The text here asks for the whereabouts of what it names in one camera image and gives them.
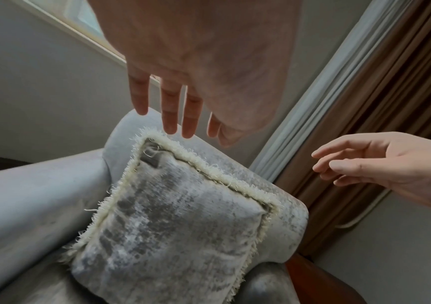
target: person's left hand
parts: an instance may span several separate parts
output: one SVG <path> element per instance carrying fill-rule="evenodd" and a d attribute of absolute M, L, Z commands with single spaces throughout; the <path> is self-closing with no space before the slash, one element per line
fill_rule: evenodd
<path fill-rule="evenodd" d="M 223 146 L 264 127 L 284 88 L 298 0 L 88 0 L 105 37 L 127 60 L 135 110 L 148 112 L 150 75 L 161 77 L 164 130 L 194 135 L 203 103 L 207 133 Z"/>

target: human hand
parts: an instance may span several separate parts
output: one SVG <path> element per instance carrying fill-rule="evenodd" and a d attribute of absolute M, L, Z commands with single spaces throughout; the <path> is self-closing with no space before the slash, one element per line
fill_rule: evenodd
<path fill-rule="evenodd" d="M 135 110 L 148 111 L 150 75 L 161 77 L 164 130 L 194 135 L 203 103 L 207 134 L 223 146 L 264 127 L 275 115 L 298 24 L 294 0 L 88 0 L 100 27 L 127 60 Z"/>
<path fill-rule="evenodd" d="M 312 154 L 313 167 L 334 185 L 375 183 L 431 206 L 431 140 L 399 132 L 339 137 Z"/>

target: fringe trim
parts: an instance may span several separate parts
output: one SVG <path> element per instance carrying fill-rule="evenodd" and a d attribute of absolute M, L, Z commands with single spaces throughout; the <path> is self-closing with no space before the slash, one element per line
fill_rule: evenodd
<path fill-rule="evenodd" d="M 275 194 L 267 193 L 256 188 L 254 185 L 247 184 L 245 181 L 241 181 L 231 175 L 224 174 L 218 167 L 210 166 L 205 160 L 197 156 L 194 151 L 186 150 L 179 142 L 173 141 L 158 130 L 143 129 L 141 131 L 141 135 L 136 136 L 135 140 L 136 143 L 132 150 L 132 157 L 124 170 L 122 178 L 117 182 L 116 187 L 113 187 L 111 195 L 99 203 L 97 212 L 92 216 L 92 223 L 89 224 L 86 231 L 79 233 L 79 237 L 76 239 L 76 242 L 67 248 L 67 252 L 61 257 L 60 261 L 63 263 L 70 263 L 76 254 L 81 251 L 85 245 L 87 245 L 96 230 L 101 226 L 103 221 L 114 208 L 115 204 L 119 201 L 121 193 L 125 193 L 127 187 L 130 185 L 132 175 L 135 174 L 137 167 L 140 164 L 141 154 L 144 153 L 142 146 L 146 140 L 151 140 L 165 150 L 173 153 L 176 159 L 186 162 L 194 167 L 208 179 L 223 184 L 232 191 L 252 198 L 267 211 L 267 213 L 262 216 L 262 220 L 257 231 L 256 241 L 252 244 L 250 253 L 247 256 L 244 265 L 240 269 L 231 290 L 225 298 L 224 302 L 230 303 L 237 294 L 241 283 L 244 281 L 247 267 L 250 265 L 252 258 L 257 254 L 257 244 L 264 239 L 269 227 L 269 222 L 271 218 L 279 212 L 279 209 L 282 206 L 281 203 L 278 201 Z"/>

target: gray velvet pillow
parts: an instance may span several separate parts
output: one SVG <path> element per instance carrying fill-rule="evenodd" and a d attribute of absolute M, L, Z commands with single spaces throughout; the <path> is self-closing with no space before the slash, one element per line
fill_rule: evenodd
<path fill-rule="evenodd" d="M 237 292 L 277 205 L 148 130 L 66 258 L 74 278 L 109 304 L 222 304 Z"/>

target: gray wall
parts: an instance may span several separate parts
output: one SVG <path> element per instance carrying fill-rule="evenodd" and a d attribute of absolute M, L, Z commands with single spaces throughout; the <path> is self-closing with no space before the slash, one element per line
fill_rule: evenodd
<path fill-rule="evenodd" d="M 431 208 L 390 194 L 315 262 L 367 303 L 431 303 Z"/>
<path fill-rule="evenodd" d="M 227 155 L 250 165 L 368 3 L 305 1 L 276 119 L 263 132 L 226 149 Z M 156 109 L 157 93 L 158 88 L 151 87 L 150 104 Z M 123 67 L 9 0 L 0 0 L 0 157 L 38 162 L 100 148 L 130 109 Z M 197 129 L 204 139 L 208 115 L 205 110 Z"/>

